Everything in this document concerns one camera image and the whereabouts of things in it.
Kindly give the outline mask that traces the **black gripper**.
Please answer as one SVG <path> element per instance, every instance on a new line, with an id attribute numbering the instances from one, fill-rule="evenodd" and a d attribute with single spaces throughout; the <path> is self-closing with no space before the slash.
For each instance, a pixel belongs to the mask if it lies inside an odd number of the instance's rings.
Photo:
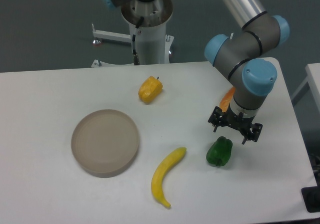
<path id="1" fill-rule="evenodd" d="M 231 108 L 223 112 L 219 106 L 216 106 L 208 123 L 213 126 L 213 132 L 216 132 L 219 127 L 230 127 L 239 131 L 244 137 L 242 144 L 245 144 L 247 141 L 257 142 L 263 128 L 260 123 L 252 124 L 253 119 L 254 117 L 245 117 L 242 112 L 237 115 Z"/>

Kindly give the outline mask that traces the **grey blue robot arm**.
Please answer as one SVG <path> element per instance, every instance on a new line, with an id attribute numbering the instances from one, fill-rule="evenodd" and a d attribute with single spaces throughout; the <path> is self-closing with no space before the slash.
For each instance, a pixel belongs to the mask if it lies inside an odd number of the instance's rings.
<path id="1" fill-rule="evenodd" d="M 166 24 L 173 13 L 171 0 L 103 1 L 109 8 L 119 7 L 129 24 L 135 65 L 168 62 Z M 257 141 L 263 126 L 253 119 L 277 79 L 275 66 L 261 56 L 283 44 L 290 27 L 281 16 L 269 15 L 259 0 L 223 1 L 242 33 L 235 38 L 213 37 L 204 56 L 234 86 L 235 93 L 226 110 L 215 107 L 208 122 L 239 131 L 244 141 Z"/>

